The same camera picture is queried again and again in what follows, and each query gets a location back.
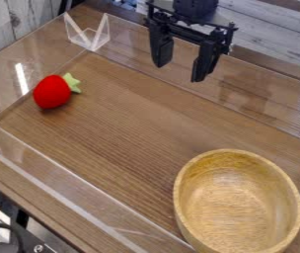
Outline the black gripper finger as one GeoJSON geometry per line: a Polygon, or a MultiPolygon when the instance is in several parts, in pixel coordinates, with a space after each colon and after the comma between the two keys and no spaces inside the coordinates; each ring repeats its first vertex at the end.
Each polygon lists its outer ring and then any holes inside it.
{"type": "Polygon", "coordinates": [[[193,60],[192,66],[192,82],[201,82],[207,75],[213,72],[220,52],[215,42],[204,41],[200,44],[199,55],[193,60]]]}
{"type": "Polygon", "coordinates": [[[173,39],[166,26],[149,24],[149,49],[154,66],[161,68],[172,60],[173,39]]]}

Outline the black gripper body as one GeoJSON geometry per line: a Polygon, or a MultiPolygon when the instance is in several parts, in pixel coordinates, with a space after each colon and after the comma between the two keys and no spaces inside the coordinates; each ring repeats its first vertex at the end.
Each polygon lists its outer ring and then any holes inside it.
{"type": "Polygon", "coordinates": [[[215,41],[221,52],[229,52],[239,28],[219,14],[219,0],[146,0],[146,6],[148,26],[166,26],[172,36],[193,43],[215,41]]]}

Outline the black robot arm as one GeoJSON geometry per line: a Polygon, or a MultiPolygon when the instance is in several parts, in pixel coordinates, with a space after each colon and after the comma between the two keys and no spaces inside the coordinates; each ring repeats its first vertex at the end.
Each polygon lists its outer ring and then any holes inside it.
{"type": "Polygon", "coordinates": [[[231,51],[236,24],[217,14],[219,0],[148,0],[149,49],[154,66],[172,60],[173,39],[199,46],[190,81],[201,82],[215,70],[219,58],[231,51]]]}

